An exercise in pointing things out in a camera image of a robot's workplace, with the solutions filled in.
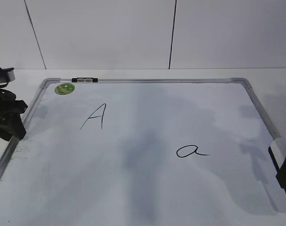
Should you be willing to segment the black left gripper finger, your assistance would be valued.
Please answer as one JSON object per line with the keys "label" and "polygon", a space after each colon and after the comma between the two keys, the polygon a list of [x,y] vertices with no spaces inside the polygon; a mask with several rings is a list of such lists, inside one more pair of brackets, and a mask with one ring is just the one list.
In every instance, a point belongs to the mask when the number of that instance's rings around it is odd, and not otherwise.
{"label": "black left gripper finger", "polygon": [[21,140],[25,137],[26,130],[20,114],[9,113],[0,117],[0,138],[9,141],[12,137]]}

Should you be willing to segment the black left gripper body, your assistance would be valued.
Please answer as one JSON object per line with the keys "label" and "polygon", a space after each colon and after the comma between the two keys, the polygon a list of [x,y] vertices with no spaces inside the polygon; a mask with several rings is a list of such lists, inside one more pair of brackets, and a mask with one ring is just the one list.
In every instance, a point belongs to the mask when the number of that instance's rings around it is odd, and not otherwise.
{"label": "black left gripper body", "polygon": [[0,89],[0,117],[11,113],[23,114],[27,108],[23,100],[16,100],[13,92]]}

